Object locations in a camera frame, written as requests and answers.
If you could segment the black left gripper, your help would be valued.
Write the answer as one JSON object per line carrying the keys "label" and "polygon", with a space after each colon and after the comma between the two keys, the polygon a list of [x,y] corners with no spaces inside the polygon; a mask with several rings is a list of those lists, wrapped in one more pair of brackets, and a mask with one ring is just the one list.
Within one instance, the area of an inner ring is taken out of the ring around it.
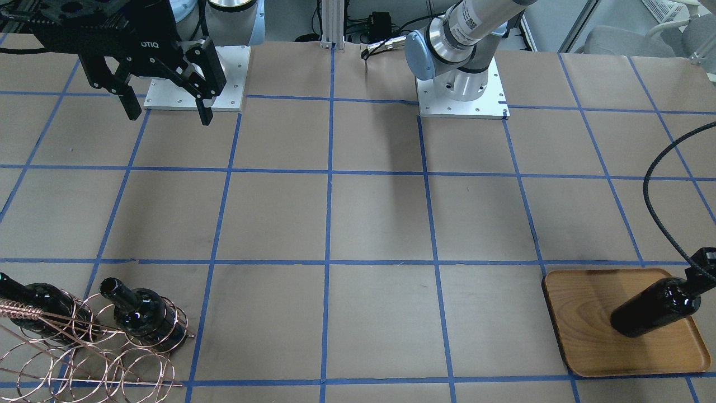
{"label": "black left gripper", "polygon": [[691,283],[715,283],[715,247],[703,247],[687,261],[687,280]]}

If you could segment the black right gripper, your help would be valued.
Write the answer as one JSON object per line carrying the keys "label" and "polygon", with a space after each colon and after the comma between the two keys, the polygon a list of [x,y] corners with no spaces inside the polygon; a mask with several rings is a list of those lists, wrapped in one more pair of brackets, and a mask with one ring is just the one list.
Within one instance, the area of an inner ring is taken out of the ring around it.
{"label": "black right gripper", "polygon": [[[41,1],[25,11],[23,23],[52,53],[76,54],[91,84],[117,88],[118,75],[105,66],[117,60],[131,76],[166,79],[195,98],[200,122],[213,120],[214,97],[226,76],[209,36],[181,41],[169,1]],[[129,120],[143,113],[134,90],[118,90]]]}

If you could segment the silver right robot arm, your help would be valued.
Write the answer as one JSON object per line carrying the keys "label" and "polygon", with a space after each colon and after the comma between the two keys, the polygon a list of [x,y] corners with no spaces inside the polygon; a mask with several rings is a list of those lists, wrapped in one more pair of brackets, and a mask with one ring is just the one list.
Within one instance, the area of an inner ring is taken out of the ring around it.
{"label": "silver right robot arm", "polygon": [[144,108],[240,111],[251,49],[265,38],[262,1],[41,1],[2,11],[51,53],[76,54],[88,83],[130,120]]}

